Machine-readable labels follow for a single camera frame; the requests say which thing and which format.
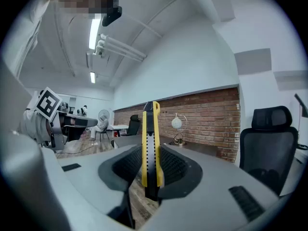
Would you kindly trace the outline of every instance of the white ceiling beam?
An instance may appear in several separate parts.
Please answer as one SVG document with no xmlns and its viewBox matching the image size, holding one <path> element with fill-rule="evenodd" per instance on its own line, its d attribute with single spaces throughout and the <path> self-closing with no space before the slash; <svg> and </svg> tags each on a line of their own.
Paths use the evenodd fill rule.
<svg viewBox="0 0 308 231">
<path fill-rule="evenodd" d="M 175 1 L 177 0 L 171 0 L 168 3 L 166 3 L 159 11 L 157 11 L 145 24 L 148 25 L 151 23 L 151 21 L 153 21 L 163 10 L 165 10 L 167 7 L 169 7 L 171 4 L 173 4 Z M 134 39 L 131 41 L 131 43 L 129 45 L 132 45 L 135 40 L 138 38 L 138 36 L 141 34 L 141 32 L 144 30 L 144 27 L 136 34 L 136 36 L 134 37 Z M 115 67 L 115 71 L 114 71 L 114 75 L 112 76 L 112 80 L 116 74 L 116 71 L 118 70 L 119 66 L 121 65 L 122 61 L 123 61 L 123 57 L 121 57 L 121 59 L 119 60 L 119 63 L 117 64 L 117 66 Z"/>
<path fill-rule="evenodd" d="M 68 68 L 71 71 L 73 77 L 76 76 L 75 72 L 74 72 L 74 68 L 72 67 L 69 58 L 68 58 L 68 54 L 65 48 L 65 43 L 64 43 L 64 39 L 63 39 L 63 31 L 62 31 L 62 27 L 61 27 L 61 23 L 60 23 L 60 17 L 59 17 L 59 7 L 57 3 L 53 3 L 53 11 L 54 11 L 54 20 L 55 20 L 55 25 L 56 25 L 56 32 L 57 32 L 57 36 L 60 42 L 60 47 L 61 50 L 63 52 L 64 58 L 67 62 Z"/>
<path fill-rule="evenodd" d="M 159 38 L 162 38 L 162 37 L 163 37 L 163 36 L 161 36 L 158 32 L 156 32 L 154 29 L 152 29 L 151 27 L 149 27 L 147 24 L 141 22 L 140 20 L 137 20 L 137 19 L 131 17 L 130 15 L 126 14 L 126 13 L 124 13 L 123 15 L 125 15 L 125 16 L 128 17 L 129 19 L 131 19 L 131 20 L 133 20 L 133 21 L 135 21 L 135 22 L 137 22 L 137 23 L 143 25 L 145 28 L 147 28 L 150 32 L 153 32 L 153 33 L 154 33 L 156 36 L 158 36 Z"/>
</svg>

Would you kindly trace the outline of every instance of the electric fan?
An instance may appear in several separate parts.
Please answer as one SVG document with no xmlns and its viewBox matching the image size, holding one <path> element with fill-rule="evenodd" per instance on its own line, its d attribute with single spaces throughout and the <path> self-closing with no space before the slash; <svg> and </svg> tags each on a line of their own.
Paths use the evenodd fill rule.
<svg viewBox="0 0 308 231">
<path fill-rule="evenodd" d="M 105 116 L 107 119 L 109 119 L 109 111 L 108 110 L 101 110 L 99 113 L 98 113 L 98 119 L 100 120 L 100 121 L 102 121 L 103 122 L 103 120 L 102 120 L 102 116 Z"/>
</svg>

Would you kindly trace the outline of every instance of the black mesh chair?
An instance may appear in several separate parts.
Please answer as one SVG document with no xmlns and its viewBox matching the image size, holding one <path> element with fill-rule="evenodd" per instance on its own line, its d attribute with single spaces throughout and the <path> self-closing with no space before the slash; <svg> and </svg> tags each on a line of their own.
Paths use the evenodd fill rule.
<svg viewBox="0 0 308 231">
<path fill-rule="evenodd" d="M 130 117 L 129 126 L 126 134 L 122 134 L 121 136 L 132 136 L 136 135 L 140 127 L 140 120 L 138 119 L 138 115 L 132 115 Z"/>
<path fill-rule="evenodd" d="M 103 135 L 103 138 L 104 138 L 104 133 L 107 135 L 107 138 L 108 138 L 108 140 L 109 140 L 109 136 L 108 136 L 108 134 L 107 134 L 107 127 L 106 127 L 102 132 L 96 131 L 96 132 L 95 132 L 95 139 L 96 139 L 96 134 L 97 134 L 97 133 L 99 133 L 99 135 L 100 135 L 100 142 L 102 142 L 101 135 Z"/>
<path fill-rule="evenodd" d="M 240 136 L 240 168 L 271 188 L 282 191 L 294 158 L 298 132 L 288 108 L 256 109 L 251 127 Z"/>
</svg>

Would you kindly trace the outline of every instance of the person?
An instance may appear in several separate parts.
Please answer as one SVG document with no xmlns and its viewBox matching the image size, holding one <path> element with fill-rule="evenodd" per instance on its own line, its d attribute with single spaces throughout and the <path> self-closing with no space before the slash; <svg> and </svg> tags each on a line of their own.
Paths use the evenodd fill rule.
<svg viewBox="0 0 308 231">
<path fill-rule="evenodd" d="M 109 122 L 108 122 L 107 117 L 102 115 L 101 120 L 102 120 L 102 122 L 100 123 L 100 125 L 90 128 L 90 131 L 91 131 L 91 138 L 89 139 L 90 141 L 95 140 L 95 133 L 96 132 L 103 132 L 104 129 L 108 127 Z"/>
<path fill-rule="evenodd" d="M 49 1 L 50 0 L 31 0 L 16 18 L 1 46 L 1 60 L 17 79 L 19 78 L 27 54 L 37 45 L 39 26 Z M 80 9 L 77 12 L 82 13 L 103 13 L 103 9 L 108 9 L 113 6 L 113 0 L 58 1 L 62 3 L 64 7 Z M 74 119 L 71 119 L 71 124 L 75 124 Z M 37 143 L 51 140 L 51 125 L 49 121 L 37 111 L 25 110 L 17 131 L 35 139 Z"/>
<path fill-rule="evenodd" d="M 84 106 L 82 107 L 82 110 L 83 110 L 82 116 L 83 116 L 83 117 L 87 117 L 88 107 L 87 107 L 86 105 L 84 105 Z"/>
</svg>

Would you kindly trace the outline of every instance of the red brick wall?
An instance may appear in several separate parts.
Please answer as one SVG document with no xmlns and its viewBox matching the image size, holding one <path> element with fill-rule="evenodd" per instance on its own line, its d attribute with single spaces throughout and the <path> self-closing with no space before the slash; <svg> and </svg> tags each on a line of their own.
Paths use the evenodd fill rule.
<svg viewBox="0 0 308 231">
<path fill-rule="evenodd" d="M 188 120 L 183 140 L 218 147 L 217 157 L 234 162 L 240 136 L 240 105 L 237 88 L 202 92 L 159 101 L 159 134 L 173 138 L 178 132 L 171 121 L 175 113 Z M 115 124 L 129 124 L 131 115 L 142 120 L 143 105 L 115 111 Z M 181 115 L 182 124 L 186 121 Z"/>
</svg>

